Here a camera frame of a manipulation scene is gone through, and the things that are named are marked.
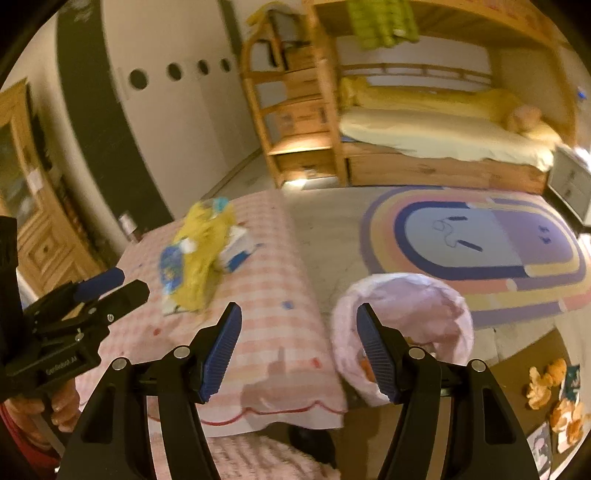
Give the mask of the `person left hand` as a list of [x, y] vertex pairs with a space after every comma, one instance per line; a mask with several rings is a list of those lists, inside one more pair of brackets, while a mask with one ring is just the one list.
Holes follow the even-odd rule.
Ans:
[[[63, 433], [71, 433], [80, 416], [80, 396], [74, 379], [68, 380], [50, 396], [50, 420]], [[49, 450], [51, 445], [37, 428], [33, 417], [45, 410], [44, 402], [37, 398], [22, 395], [10, 398], [3, 403], [8, 417], [16, 425], [29, 443], [41, 450]]]

